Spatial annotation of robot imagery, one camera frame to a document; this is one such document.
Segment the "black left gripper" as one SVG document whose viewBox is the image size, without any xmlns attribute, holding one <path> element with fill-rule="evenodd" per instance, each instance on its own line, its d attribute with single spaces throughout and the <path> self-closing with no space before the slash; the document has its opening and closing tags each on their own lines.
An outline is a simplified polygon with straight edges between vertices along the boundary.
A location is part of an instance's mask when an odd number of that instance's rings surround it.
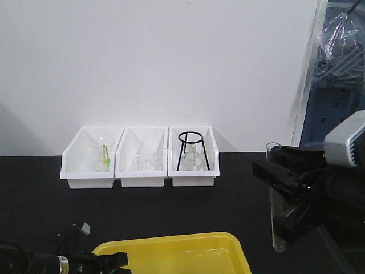
<svg viewBox="0 0 365 274">
<path fill-rule="evenodd" d="M 55 254 L 34 252 L 10 240 L 1 240 L 1 273 L 128 273 L 124 268 L 128 265 L 125 252 L 96 257 L 74 250 L 78 237 L 90 232 L 90 226 L 80 221 L 57 233 Z"/>
</svg>

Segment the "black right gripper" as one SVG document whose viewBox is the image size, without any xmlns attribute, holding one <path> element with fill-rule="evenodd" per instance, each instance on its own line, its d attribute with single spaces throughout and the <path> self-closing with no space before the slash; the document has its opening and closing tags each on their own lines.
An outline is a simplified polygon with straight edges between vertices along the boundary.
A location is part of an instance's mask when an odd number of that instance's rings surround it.
<svg viewBox="0 0 365 274">
<path fill-rule="evenodd" d="M 325 168 L 321 147 L 273 148 L 273 163 L 252 162 L 253 175 L 280 194 L 289 208 L 274 218 L 274 233 L 293 243 L 321 224 L 342 238 L 364 241 L 364 168 Z"/>
</svg>

